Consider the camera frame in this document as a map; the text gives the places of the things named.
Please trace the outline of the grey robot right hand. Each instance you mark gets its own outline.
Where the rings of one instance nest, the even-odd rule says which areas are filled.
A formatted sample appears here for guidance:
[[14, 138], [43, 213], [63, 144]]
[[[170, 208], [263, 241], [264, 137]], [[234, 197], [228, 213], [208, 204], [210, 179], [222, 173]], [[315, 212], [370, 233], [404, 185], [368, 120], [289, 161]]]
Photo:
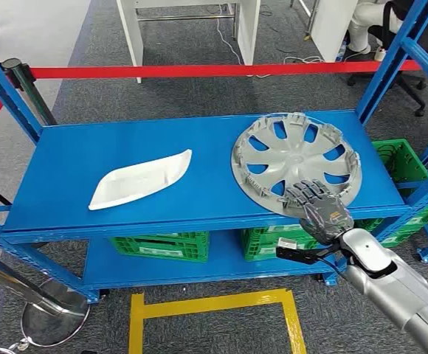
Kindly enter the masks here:
[[335, 239], [352, 229], [355, 221], [350, 212], [336, 195], [319, 180], [302, 180], [285, 189], [285, 211], [299, 207], [298, 217], [305, 232], [323, 245], [332, 244]]

